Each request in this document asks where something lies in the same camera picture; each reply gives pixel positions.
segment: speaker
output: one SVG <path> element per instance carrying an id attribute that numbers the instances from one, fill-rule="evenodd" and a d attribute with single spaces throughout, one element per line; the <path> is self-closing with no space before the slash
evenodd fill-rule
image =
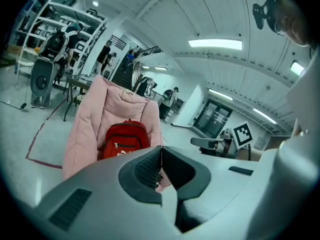
<path id="1" fill-rule="evenodd" d="M 54 63 L 47 58 L 38 57 L 34 62 L 30 88 L 32 93 L 37 97 L 44 96 L 49 87 L 49 83 L 54 81 Z"/>

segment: shelving unit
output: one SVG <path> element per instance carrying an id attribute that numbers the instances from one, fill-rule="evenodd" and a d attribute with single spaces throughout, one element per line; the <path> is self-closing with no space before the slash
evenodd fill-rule
<path id="1" fill-rule="evenodd" d="M 55 29 L 60 29 L 64 26 L 67 26 L 67 24 L 65 24 L 65 23 L 59 22 L 59 21 L 51 19 L 51 18 L 46 18 L 46 17 L 41 16 L 46 7 L 49 7 L 51 10 L 56 11 L 57 15 L 59 17 L 66 16 L 66 17 L 74 19 L 75 21 L 83 22 L 86 25 L 95 29 L 93 34 L 89 34 L 84 31 L 81 31 L 79 33 L 79 37 L 86 40 L 86 42 L 85 42 L 85 46 L 83 48 L 83 51 L 80 51 L 78 49 L 74 50 L 74 52 L 78 53 L 78 55 L 79 55 L 78 60 L 76 61 L 76 63 L 72 67 L 73 74 L 77 74 L 79 72 L 79 70 L 81 70 L 81 67 L 83 67 L 83 65 L 85 64 L 85 60 L 88 57 L 88 56 L 84 56 L 85 52 L 87 52 L 88 54 L 90 53 L 90 49 L 88 49 L 89 44 L 91 44 L 91 47 L 93 47 L 99 31 L 103 31 L 105 29 L 106 19 L 102 20 L 102 19 L 100 19 L 98 17 L 94 17 L 84 11 L 80 11 L 80 10 L 74 9 L 70 6 L 66 6 L 64 4 L 60 4 L 60 3 L 52 2 L 52 0 L 48 0 L 47 3 L 38 12 L 37 16 L 34 18 L 32 24 L 31 24 L 31 27 L 29 28 L 29 31 L 28 32 L 18 31 L 21 34 L 26 35 L 24 42 L 23 42 L 23 46 L 22 46 L 23 50 L 25 50 L 25 48 L 27 47 L 27 41 L 28 41 L 29 37 L 40 39 L 42 41 L 45 41 L 47 39 L 45 36 L 31 33 L 33 31 L 35 25 L 38 24 L 39 22 L 41 22 L 42 25 L 51 26 Z M 21 71 L 29 74 L 29 70 L 21 69 Z M 18 79 L 19 79 L 19 72 L 17 73 L 16 82 L 18 82 Z"/>

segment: vent grille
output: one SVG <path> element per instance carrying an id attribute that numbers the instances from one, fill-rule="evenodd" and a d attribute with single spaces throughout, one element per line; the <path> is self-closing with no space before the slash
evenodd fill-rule
<path id="1" fill-rule="evenodd" d="M 49 221 L 58 228 L 68 231 L 91 193 L 91 191 L 78 188 L 49 218 Z"/>

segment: ceiling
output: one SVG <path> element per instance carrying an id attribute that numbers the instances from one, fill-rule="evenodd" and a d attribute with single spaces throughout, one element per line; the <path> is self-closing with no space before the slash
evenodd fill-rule
<path id="1" fill-rule="evenodd" d="M 203 75 L 208 87 L 234 97 L 237 108 L 260 120 L 273 134 L 292 130 L 295 117 L 285 93 L 298 76 L 290 67 L 293 61 L 305 67 L 310 61 L 309 49 L 276 35 L 267 24 L 263 30 L 257 28 L 252 5 L 265 0 L 95 1 L 104 5 L 100 10 L 107 17 L 125 12 L 126 27 L 132 26 L 137 38 L 147 37 L 163 50 L 166 56 L 153 63 Z M 241 40 L 243 49 L 192 48 L 188 43 L 217 37 Z M 249 112 L 254 107 L 277 124 Z"/>

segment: doorway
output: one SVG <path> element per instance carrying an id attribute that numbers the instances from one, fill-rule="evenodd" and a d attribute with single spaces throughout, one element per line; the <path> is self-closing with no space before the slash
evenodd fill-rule
<path id="1" fill-rule="evenodd" d="M 193 126 L 210 138 L 215 139 L 225 126 L 231 113 L 232 109 L 219 102 L 209 100 Z"/>

